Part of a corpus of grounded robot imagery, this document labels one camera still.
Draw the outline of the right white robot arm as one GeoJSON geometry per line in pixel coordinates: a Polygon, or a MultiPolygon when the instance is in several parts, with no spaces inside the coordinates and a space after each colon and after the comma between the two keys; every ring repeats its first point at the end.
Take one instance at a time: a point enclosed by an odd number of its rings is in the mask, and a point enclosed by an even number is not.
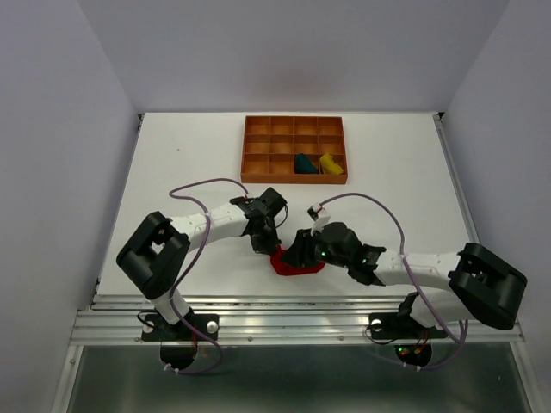
{"type": "Polygon", "coordinates": [[[281,260],[300,270],[319,264],[344,268],[365,286],[433,289],[432,294],[409,294],[390,323],[407,336],[439,321],[470,319],[497,330],[511,330],[528,284],[524,274],[479,243],[466,243],[458,253],[402,256],[362,243],[342,222],[297,231],[281,260]]]}

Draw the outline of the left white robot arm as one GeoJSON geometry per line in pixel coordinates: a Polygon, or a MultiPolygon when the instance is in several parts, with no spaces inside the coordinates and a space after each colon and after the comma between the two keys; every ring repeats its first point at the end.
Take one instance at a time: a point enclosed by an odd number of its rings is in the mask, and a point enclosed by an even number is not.
{"type": "Polygon", "coordinates": [[[268,188],[258,197],[233,198],[203,213],[175,218],[149,213],[120,250],[116,264],[163,318],[164,332],[181,339],[191,331],[191,308],[174,286],[186,255],[210,243],[246,236],[254,252],[274,255],[281,244],[275,218],[286,209],[287,201],[268,188]]]}

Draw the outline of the teal sock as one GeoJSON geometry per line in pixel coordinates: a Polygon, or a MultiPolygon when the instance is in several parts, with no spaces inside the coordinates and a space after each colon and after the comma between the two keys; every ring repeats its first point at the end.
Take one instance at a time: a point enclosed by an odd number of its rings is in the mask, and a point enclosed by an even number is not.
{"type": "Polygon", "coordinates": [[[304,153],[294,156],[294,173],[300,175],[317,175],[319,168],[304,153]]]}

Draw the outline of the yellow bear sock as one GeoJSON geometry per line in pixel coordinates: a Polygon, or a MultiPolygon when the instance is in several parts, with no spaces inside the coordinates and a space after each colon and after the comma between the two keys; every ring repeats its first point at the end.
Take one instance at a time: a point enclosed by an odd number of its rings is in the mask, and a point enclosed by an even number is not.
{"type": "Polygon", "coordinates": [[[340,176],[344,174],[344,168],[335,162],[330,153],[326,153],[319,158],[319,165],[325,175],[340,176]]]}

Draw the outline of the red sock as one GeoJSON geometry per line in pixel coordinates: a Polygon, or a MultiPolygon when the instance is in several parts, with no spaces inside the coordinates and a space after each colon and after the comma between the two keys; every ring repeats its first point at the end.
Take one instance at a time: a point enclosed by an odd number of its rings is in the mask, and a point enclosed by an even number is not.
{"type": "Polygon", "coordinates": [[[269,257],[270,266],[273,268],[274,272],[280,276],[298,276],[298,275],[305,275],[305,274],[316,274],[325,267],[325,264],[322,262],[316,263],[311,267],[303,267],[303,268],[292,267],[290,264],[285,263],[282,260],[282,257],[285,252],[286,250],[284,250],[281,246],[278,246],[276,253],[269,257]]]}

